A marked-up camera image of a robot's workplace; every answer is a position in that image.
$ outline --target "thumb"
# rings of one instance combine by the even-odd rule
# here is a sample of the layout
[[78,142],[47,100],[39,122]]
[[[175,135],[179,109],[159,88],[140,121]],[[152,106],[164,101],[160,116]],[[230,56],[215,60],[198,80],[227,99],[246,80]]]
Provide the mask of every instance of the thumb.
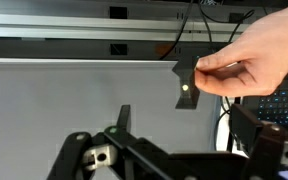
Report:
[[245,53],[241,48],[231,45],[212,55],[200,58],[196,64],[196,69],[200,71],[215,70],[245,59],[243,57]]

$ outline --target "finger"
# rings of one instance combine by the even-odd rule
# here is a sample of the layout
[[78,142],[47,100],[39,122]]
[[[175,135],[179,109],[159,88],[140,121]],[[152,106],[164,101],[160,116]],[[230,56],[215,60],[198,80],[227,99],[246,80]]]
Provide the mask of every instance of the finger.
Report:
[[240,43],[233,43],[217,53],[200,58],[196,68],[200,71],[219,69],[234,62],[245,60],[247,58],[246,55],[246,48],[242,48]]
[[218,70],[209,71],[205,74],[212,75],[220,80],[224,80],[224,79],[231,78],[231,77],[237,77],[243,71],[246,71],[244,64],[238,63],[229,67],[224,67]]
[[195,85],[199,89],[220,96],[237,97],[260,92],[260,89],[257,89],[256,82],[248,72],[243,72],[238,77],[220,80],[215,76],[195,71],[195,80]]

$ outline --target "small light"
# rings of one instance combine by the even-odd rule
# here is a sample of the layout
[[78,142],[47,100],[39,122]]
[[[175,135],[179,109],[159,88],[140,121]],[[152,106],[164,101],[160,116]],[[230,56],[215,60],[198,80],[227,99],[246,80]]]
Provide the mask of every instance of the small light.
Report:
[[183,86],[182,86],[182,89],[183,89],[183,91],[187,91],[187,90],[188,90],[188,85],[186,85],[186,84],[183,85]]

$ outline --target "black bracket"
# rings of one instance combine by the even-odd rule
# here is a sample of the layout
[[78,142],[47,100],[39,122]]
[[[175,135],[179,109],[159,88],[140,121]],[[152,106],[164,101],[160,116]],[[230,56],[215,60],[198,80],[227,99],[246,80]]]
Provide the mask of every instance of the black bracket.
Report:
[[176,109],[196,109],[200,91],[195,86],[194,70],[199,57],[178,60],[172,71],[180,78],[181,97]]

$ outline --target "hand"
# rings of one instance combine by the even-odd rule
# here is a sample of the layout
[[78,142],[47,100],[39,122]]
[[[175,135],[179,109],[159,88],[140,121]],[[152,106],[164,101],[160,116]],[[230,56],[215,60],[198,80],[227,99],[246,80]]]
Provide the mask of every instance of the hand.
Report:
[[288,8],[256,21],[234,43],[200,58],[195,84],[221,96],[269,95],[287,73]]

